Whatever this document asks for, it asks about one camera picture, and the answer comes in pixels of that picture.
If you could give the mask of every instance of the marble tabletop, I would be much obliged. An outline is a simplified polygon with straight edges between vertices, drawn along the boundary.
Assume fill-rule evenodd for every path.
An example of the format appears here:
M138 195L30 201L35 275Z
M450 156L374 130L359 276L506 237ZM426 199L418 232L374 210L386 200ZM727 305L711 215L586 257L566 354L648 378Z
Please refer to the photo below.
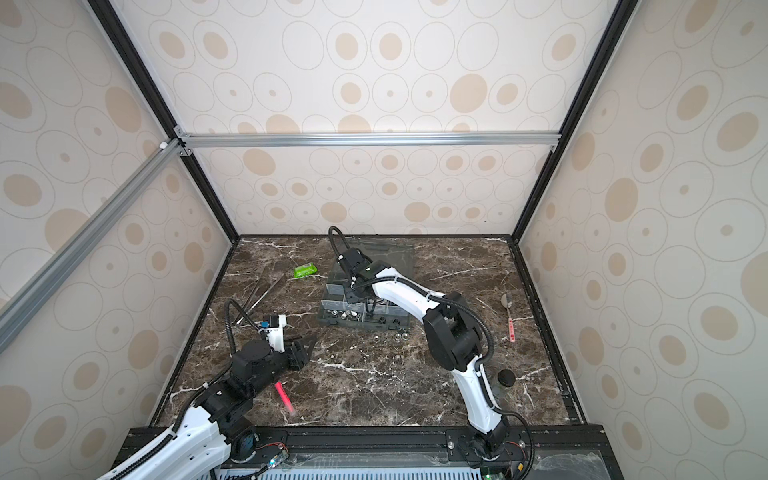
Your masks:
M531 424L567 423L547 353L504 239L381 240L413 245L413 279L432 290L460 292L490 326L496 351L485 368L502 408L519 411ZM307 367L281 376L296 414L288 415L276 390L269 388L257 396L247 413L251 422L268 426L465 425L466 408L458 388L451 373L430 356L418 321L411 319L407 340L396 339L393 331L375 333L318 323L316 314L332 261L325 237L241 239L158 425L170 425L190 391L223 368L228 360L224 302L230 297L243 302L265 272L275 280L286 272L287 280L257 307L254 318L272 312L286 314L288 336L317 335L318 340ZM317 274L295 280L293 268L308 262L317 266ZM512 302L514 343L508 340L507 313L500 301L503 293ZM235 328L238 346L255 335L249 326ZM495 380L504 368L518 378L509 389Z

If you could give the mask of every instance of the wall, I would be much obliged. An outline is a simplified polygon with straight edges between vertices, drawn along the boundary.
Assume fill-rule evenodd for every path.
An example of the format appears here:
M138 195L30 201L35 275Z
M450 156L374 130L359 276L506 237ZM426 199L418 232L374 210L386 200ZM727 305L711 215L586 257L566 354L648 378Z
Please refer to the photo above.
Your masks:
M0 4L0 308L164 137L77 2Z
M0 356L0 478L95 478L146 426L229 249L173 160Z
M627 480L768 471L766 24L644 2L522 241Z
M200 148L237 231L507 233L546 145Z
M558 130L614 5L113 3L196 133Z

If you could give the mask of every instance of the pink stick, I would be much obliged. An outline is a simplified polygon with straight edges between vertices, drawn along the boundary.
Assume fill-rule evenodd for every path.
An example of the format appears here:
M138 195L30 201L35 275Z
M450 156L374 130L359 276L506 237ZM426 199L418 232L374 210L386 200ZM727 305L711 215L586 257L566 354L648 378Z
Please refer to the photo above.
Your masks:
M283 389L283 384L278 382L275 384L275 388L277 389L277 392L280 394L280 398L283 399L283 403L285 404L286 408L288 409L288 412L291 415L296 414L296 410L293 409L293 405L290 402L290 399L288 398L288 395L286 394L286 391Z

